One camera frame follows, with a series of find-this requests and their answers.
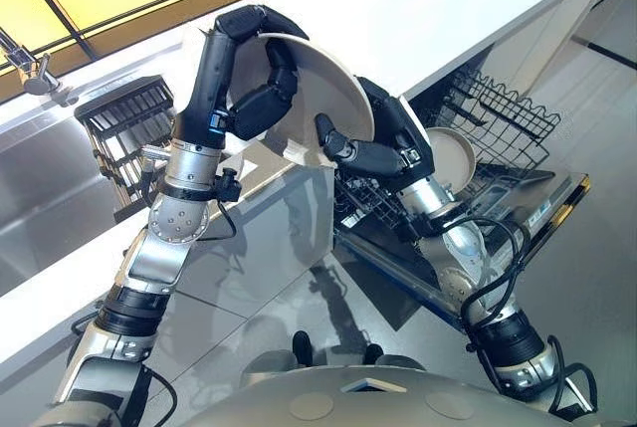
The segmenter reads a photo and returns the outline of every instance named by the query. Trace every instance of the white plate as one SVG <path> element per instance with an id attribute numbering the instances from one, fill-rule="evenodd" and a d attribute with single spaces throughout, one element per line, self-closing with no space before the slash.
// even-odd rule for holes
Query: white plate
<path id="1" fill-rule="evenodd" d="M 471 143 L 451 128 L 435 126 L 426 130 L 434 153 L 434 177 L 442 186 L 451 184 L 451 191 L 456 195 L 469 184 L 476 171 L 476 154 Z"/>
<path id="2" fill-rule="evenodd" d="M 323 49 L 288 34 L 261 34 L 237 49 L 229 90 L 232 102 L 267 81 L 270 64 L 265 44 L 271 38 L 286 41 L 292 52 L 299 71 L 299 90 L 290 111 L 266 132 L 262 142 L 299 165 L 335 166 L 319 146 L 315 115 L 321 112 L 348 137 L 373 140 L 371 107 L 356 78 Z"/>

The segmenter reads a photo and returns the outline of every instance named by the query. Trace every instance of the white countertop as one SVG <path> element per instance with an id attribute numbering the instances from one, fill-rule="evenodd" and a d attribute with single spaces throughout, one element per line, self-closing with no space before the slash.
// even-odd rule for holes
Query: white countertop
<path id="1" fill-rule="evenodd" d="M 355 74 L 409 97 L 557 1 L 243 0 L 232 7 L 261 3 L 279 10 Z M 188 25 L 210 27 L 215 15 Z M 68 74 L 63 81 L 78 87 L 114 67 L 178 46 L 183 31 L 167 31 Z M 187 85 L 176 70 L 166 79 L 178 94 L 175 84 Z M 4 104 L 2 111 L 24 113 L 38 103 L 22 96 Z M 0 362 L 22 358 L 16 355 L 21 349 L 107 291 L 122 250 L 145 221 L 144 210 L 0 298 Z"/>

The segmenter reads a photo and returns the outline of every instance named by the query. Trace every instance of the dishwasher rack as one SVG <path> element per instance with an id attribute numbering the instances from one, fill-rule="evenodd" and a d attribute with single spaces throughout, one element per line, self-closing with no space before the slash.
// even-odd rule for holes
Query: dishwasher rack
<path id="1" fill-rule="evenodd" d="M 143 77 L 76 108 L 75 117 L 87 131 L 100 173 L 112 181 L 119 201 L 113 216 L 119 223 L 145 206 L 141 148 L 169 144 L 172 93 L 161 76 Z M 160 174 L 155 170 L 151 192 Z"/>
<path id="2" fill-rule="evenodd" d="M 423 126 L 457 130 L 476 154 L 474 177 L 459 194 L 470 204 L 496 183 L 513 189 L 548 158 L 542 143 L 559 124 L 559 115 L 492 77 L 463 66 L 426 92 L 432 96 L 410 101 Z M 373 213 L 392 229 L 405 214 L 375 180 L 337 171 L 336 181 L 334 215 L 344 226 Z"/>

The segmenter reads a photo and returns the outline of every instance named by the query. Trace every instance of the kitchen counter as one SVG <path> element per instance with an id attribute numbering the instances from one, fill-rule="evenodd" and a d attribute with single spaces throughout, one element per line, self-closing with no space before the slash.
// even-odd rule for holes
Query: kitchen counter
<path id="1" fill-rule="evenodd" d="M 557 1 L 243 0 L 231 7 L 261 3 L 280 10 L 354 73 L 409 98 Z M 216 14 L 187 26 L 211 27 Z M 183 34 L 183 27 L 167 31 L 62 80 L 85 90 L 97 78 L 107 82 L 108 77 L 121 77 L 122 71 L 144 58 L 155 67 L 159 59 L 152 61 L 153 55 L 178 51 Z M 182 69 L 177 65 L 165 69 L 166 80 L 178 95 L 192 83 Z M 42 101 L 28 96 L 4 104 L 0 122 L 5 122 L 5 129 L 0 131 L 9 130 L 12 123 L 17 128 L 16 120 L 29 114 L 36 116 L 43 107 L 47 103 L 42 105 Z M 71 116 L 73 108 L 54 110 L 48 112 L 52 122 Z M 257 151 L 246 152 L 246 159 L 257 168 L 244 180 L 244 196 L 292 168 L 270 157 L 274 155 Z M 252 160 L 251 156 L 265 158 Z M 55 342 L 47 338 L 47 333 L 110 287 L 122 250 L 145 224 L 146 216 L 146 210 L 137 213 L 0 299 L 0 329 L 5 333 L 0 345 L 0 377 Z"/>

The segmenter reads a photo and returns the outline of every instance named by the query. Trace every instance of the robotic hand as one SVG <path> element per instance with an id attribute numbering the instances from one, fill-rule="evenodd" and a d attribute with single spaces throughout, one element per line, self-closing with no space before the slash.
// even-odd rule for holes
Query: robotic hand
<path id="1" fill-rule="evenodd" d="M 239 198 L 236 172 L 216 174 L 225 134 L 248 140 L 270 128 L 290 109 L 297 91 L 295 62 L 286 44 L 273 40 L 266 45 L 272 67 L 267 83 L 226 107 L 235 50 L 262 31 L 308 37 L 265 6 L 223 14 L 206 34 L 193 93 L 176 118 L 170 151 L 146 151 L 148 157 L 168 160 L 148 225 L 126 251 L 104 305 L 77 345 L 54 408 L 35 425 L 115 427 L 139 422 L 151 376 L 157 376 L 142 362 L 150 356 L 186 255 L 206 231 L 208 201 Z"/>
<path id="2" fill-rule="evenodd" d="M 508 226 L 465 216 L 465 203 L 454 199 L 436 181 L 426 132 L 408 103 L 391 97 L 367 79 L 358 80 L 372 107 L 377 129 L 374 141 L 350 140 L 325 114 L 319 114 L 315 122 L 325 155 L 341 171 L 375 178 L 400 201 L 404 216 L 396 235 L 403 242 L 413 243 L 434 268 L 441 291 L 457 309 L 469 337 L 468 349 L 478 354 L 501 394 L 568 420 L 594 412 L 592 374 L 586 372 L 589 403 L 565 379 L 572 374 L 572 366 L 582 364 L 565 368 L 556 339 L 551 336 L 549 345 L 541 340 L 513 295 L 516 276 L 524 268 L 528 230 L 518 227 L 524 235 L 519 247 Z M 478 228 L 483 224 L 505 230 L 511 240 L 513 258 L 505 271 L 491 262 Z M 560 404 L 567 407 L 558 411 Z"/>

